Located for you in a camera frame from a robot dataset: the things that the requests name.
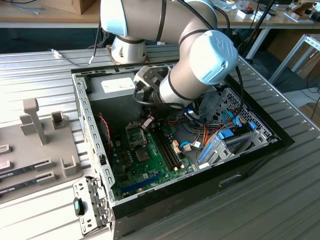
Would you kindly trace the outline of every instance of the black cable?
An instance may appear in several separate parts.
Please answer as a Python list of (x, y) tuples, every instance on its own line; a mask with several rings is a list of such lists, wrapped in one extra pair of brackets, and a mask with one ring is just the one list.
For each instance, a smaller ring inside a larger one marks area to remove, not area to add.
[(196, 17), (197, 17), (198, 19), (200, 19), (201, 22), (203, 22), (204, 25), (205, 25), (208, 29), (210, 29), (210, 30), (214, 29), (207, 20), (205, 20), (192, 6), (190, 6), (190, 5), (189, 5), (188, 3), (186, 3), (184, 0), (176, 0), (176, 1), (179, 2), (179, 3), (181, 3), (181, 4), (182, 4), (183, 6), (185, 6), (190, 12), (192, 12), (194, 15), (196, 15)]
[(249, 39), (250, 30), (251, 30), (251, 28), (252, 28), (252, 26), (253, 26), (253, 24), (254, 24), (254, 22), (255, 22), (255, 19), (256, 19), (256, 16), (257, 16), (257, 12), (258, 12), (258, 10), (259, 10), (259, 4), (260, 4), (260, 3), (258, 3), (258, 5), (256, 6), (256, 10), (255, 10), (255, 14), (254, 14), (253, 20), (252, 20), (252, 22), (251, 22), (251, 25), (250, 25), (250, 27), (249, 27), (249, 30), (248, 30), (245, 38), (244, 38), (244, 41), (243, 41), (242, 43), (240, 43), (240, 45), (239, 45), (238, 48), (237, 48), (238, 51), (239, 51), (240, 47), (242, 46), (242, 44), (244, 44), (244, 43)]
[(133, 95), (132, 95), (132, 98), (133, 100), (138, 103), (138, 104), (142, 104), (142, 105), (146, 105), (146, 106), (174, 106), (174, 107), (180, 107), (184, 113), (186, 115), (188, 115), (194, 122), (198, 123), (198, 124), (203, 124), (203, 125), (206, 125), (206, 126), (221, 126), (223, 124), (227, 124), (229, 122), (231, 122), (233, 119), (235, 119), (239, 114), (240, 112), (242, 111), (242, 107), (244, 105), (244, 97), (245, 97), (245, 89), (244, 89), (244, 83), (243, 83), (243, 80), (242, 80), (242, 77), (241, 77), (241, 73), (240, 73), (240, 70), (239, 70), (239, 67), (236, 66), (235, 67), (235, 71), (238, 75), (238, 78), (239, 78), (239, 85), (240, 85), (240, 105), (239, 105), (239, 109), (238, 111), (232, 116), (230, 117), (228, 120), (226, 121), (223, 121), (223, 122), (219, 122), (219, 123), (208, 123), (208, 122), (205, 122), (205, 121), (202, 121), (200, 119), (197, 119), (195, 118), (194, 116), (192, 116), (189, 112), (188, 112), (188, 109), (181, 103), (176, 103), (176, 102), (149, 102), (149, 101), (141, 101), (139, 99), (136, 98), (137, 96), (137, 92), (138, 90), (135, 89), (134, 92), (133, 92)]
[(93, 48), (93, 55), (92, 55), (93, 57), (96, 56), (98, 36), (99, 36), (100, 29), (101, 29), (101, 21), (99, 20), (99, 25), (98, 25), (98, 29), (96, 30), (95, 41), (94, 41), (94, 48)]
[(225, 13), (225, 11), (223, 11), (221, 8), (219, 8), (217, 6), (213, 6), (213, 8), (215, 10), (217, 10), (218, 12), (220, 12), (224, 16), (225, 21), (226, 21), (226, 35), (229, 37), (230, 36), (230, 20), (229, 20), (228, 15)]
[[(310, 87), (309, 87), (309, 78), (311, 73), (314, 71), (314, 69), (316, 68), (316, 66), (318, 65), (318, 63), (320, 63), (320, 60), (314, 65), (314, 67), (312, 68), (312, 70), (309, 72), (308, 76), (306, 77), (306, 88), (309, 90), (309, 92), (315, 94), (318, 93), (320, 91), (320, 86), (316, 85), (316, 87), (318, 88), (317, 91), (311, 91)], [(320, 75), (316, 76), (311, 82), (313, 82), (314, 80), (316, 80)]]
[(317, 101), (317, 100), (315, 100), (314, 98), (312, 98), (312, 97), (310, 97), (308, 94), (306, 94), (304, 91), (302, 91), (302, 90), (300, 90), (304, 95), (306, 95), (308, 98), (310, 98), (311, 100), (313, 100), (313, 101)]
[(197, 122), (199, 124), (205, 124), (206, 126), (220, 126), (220, 125), (227, 124), (227, 123), (231, 122), (233, 119), (235, 119), (240, 114), (240, 112), (242, 111), (242, 107), (244, 106), (245, 88), (244, 88), (244, 83), (243, 83), (241, 73), (240, 73), (238, 66), (235, 67), (235, 71), (238, 75), (239, 85), (240, 85), (240, 105), (238, 107), (238, 111), (232, 117), (230, 117), (228, 120), (222, 121), (219, 123), (207, 123), (207, 122), (201, 121), (196, 118), (193, 119), (195, 122)]
[(273, 6), (273, 4), (275, 3), (276, 0), (271, 0), (269, 2), (269, 5), (265, 8), (262, 16), (260, 17), (259, 21), (257, 22), (253, 32), (251, 33), (249, 40), (247, 41), (247, 43), (243, 46), (242, 50), (239, 52), (240, 55), (244, 54), (244, 52), (246, 51), (247, 47), (249, 46), (250, 42), (252, 41), (252, 39), (254, 38), (254, 36), (256, 35), (256, 33), (258, 32), (262, 22), (264, 21), (266, 15), (268, 14), (268, 12), (270, 11), (271, 7)]
[(57, 54), (59, 58), (61, 59), (64, 59), (64, 60), (67, 60), (69, 63), (79, 67), (79, 68), (86, 68), (88, 67), (92, 61), (94, 60), (95, 56), (96, 56), (96, 53), (97, 53), (97, 43), (98, 43), (98, 36), (99, 36), (99, 31), (100, 31), (100, 28), (101, 28), (101, 21), (99, 22), (99, 25), (98, 25), (98, 29), (96, 31), (96, 36), (95, 36), (95, 41), (94, 41), (94, 49), (93, 49), (93, 54), (89, 60), (89, 62), (86, 64), (86, 65), (80, 65), (80, 64), (77, 64), (73, 61), (71, 61), (69, 58), (65, 57), (63, 54), (61, 54), (60, 52), (58, 52), (57, 50), (55, 49), (50, 49), (51, 52), (53, 52), (55, 55)]
[(26, 2), (17, 2), (17, 1), (10, 1), (10, 0), (0, 0), (0, 1), (6, 2), (6, 3), (11, 3), (11, 4), (30, 4), (30, 3), (33, 3), (38, 0), (31, 0), (31, 1), (26, 1)]
[(319, 101), (320, 101), (320, 96), (319, 96), (318, 100), (316, 101), (316, 103), (315, 103), (315, 105), (314, 105), (313, 113), (312, 113), (312, 115), (311, 115), (311, 120), (312, 120), (312, 118), (313, 118), (314, 115), (315, 115), (315, 112), (316, 112), (317, 105), (318, 105)]

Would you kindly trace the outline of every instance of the green circuit board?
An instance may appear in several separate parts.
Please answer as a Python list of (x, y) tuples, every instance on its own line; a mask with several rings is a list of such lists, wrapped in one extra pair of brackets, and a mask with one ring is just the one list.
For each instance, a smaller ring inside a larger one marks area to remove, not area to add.
[[(166, 124), (162, 125), (160, 133), (173, 149), (171, 143), (176, 138), (170, 127)], [(138, 137), (137, 132), (133, 131), (132, 134)], [(140, 193), (194, 171), (184, 153), (175, 155), (180, 166), (170, 169), (150, 132), (145, 133), (146, 144), (136, 146), (134, 149), (130, 149), (128, 135), (122, 132), (117, 136), (118, 146), (115, 146), (112, 153), (112, 172), (115, 177), (112, 190), (116, 200)]]

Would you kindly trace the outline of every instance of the metal rail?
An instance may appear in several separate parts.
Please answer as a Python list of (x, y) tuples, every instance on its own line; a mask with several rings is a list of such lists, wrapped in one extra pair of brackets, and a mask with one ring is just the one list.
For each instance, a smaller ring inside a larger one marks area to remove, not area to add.
[[(149, 46), (153, 62), (176, 60), (178, 48)], [(92, 50), (62, 52), (78, 64)], [(97, 51), (92, 66), (111, 65), (108, 52)], [(295, 140), (252, 177), (168, 219), (139, 230), (127, 239), (318, 239), (320, 217), (320, 130), (242, 58), (246, 91)], [(50, 52), (0, 55), (0, 127), (19, 123), (22, 100), (38, 99), (39, 116), (63, 111), (71, 121), (84, 176), (91, 174), (76, 111), (70, 65)], [(231, 72), (237, 79), (237, 73)], [(0, 205), (3, 239), (81, 239), (70, 181)], [(111, 239), (100, 231), (91, 239)]]

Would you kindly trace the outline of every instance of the red cable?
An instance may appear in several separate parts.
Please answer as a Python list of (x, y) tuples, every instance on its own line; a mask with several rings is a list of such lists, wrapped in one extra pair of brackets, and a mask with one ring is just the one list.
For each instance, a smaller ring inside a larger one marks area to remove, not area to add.
[(109, 139), (108, 139), (108, 141), (109, 141), (108, 146), (109, 146), (109, 153), (110, 153), (110, 148), (111, 148), (110, 142), (111, 142), (111, 138), (110, 138), (110, 131), (109, 131), (108, 124), (107, 124), (106, 120), (105, 120), (102, 116), (98, 115), (98, 118), (100, 118), (100, 119), (104, 122), (104, 124), (105, 124), (105, 126), (106, 126), (106, 129), (107, 129), (107, 131), (108, 131), (108, 138), (109, 138)]

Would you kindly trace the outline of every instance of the black plastic part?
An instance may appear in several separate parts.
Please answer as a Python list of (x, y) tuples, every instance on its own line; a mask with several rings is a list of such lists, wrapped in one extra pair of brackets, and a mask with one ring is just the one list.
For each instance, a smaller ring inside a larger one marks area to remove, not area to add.
[(101, 155), (99, 156), (99, 159), (100, 159), (100, 164), (101, 164), (101, 165), (107, 164), (106, 156), (105, 156), (104, 154), (101, 154)]
[(73, 207), (74, 207), (75, 215), (77, 217), (83, 216), (85, 214), (85, 208), (84, 208), (84, 204), (83, 204), (81, 198), (76, 197), (73, 200)]
[(160, 20), (159, 20), (159, 29), (158, 29), (158, 34), (156, 36), (157, 42), (161, 39), (162, 32), (164, 30), (166, 12), (167, 12), (167, 0), (162, 0), (161, 14), (160, 14)]
[(128, 39), (125, 39), (125, 38), (122, 38), (121, 36), (117, 35), (116, 36), (119, 40), (121, 40), (122, 42), (125, 42), (127, 44), (141, 44), (143, 43), (145, 40), (143, 39), (140, 39), (140, 40), (128, 40)]
[(183, 36), (183, 38), (182, 38), (181, 41), (179, 42), (179, 45), (181, 45), (182, 42), (183, 42), (184, 40), (186, 40), (188, 37), (190, 37), (190, 36), (192, 36), (192, 35), (194, 35), (194, 34), (205, 33), (205, 32), (207, 32), (207, 31), (208, 31), (208, 29), (198, 29), (198, 30), (191, 31), (191, 32), (189, 32), (189, 33), (187, 33), (186, 35)]

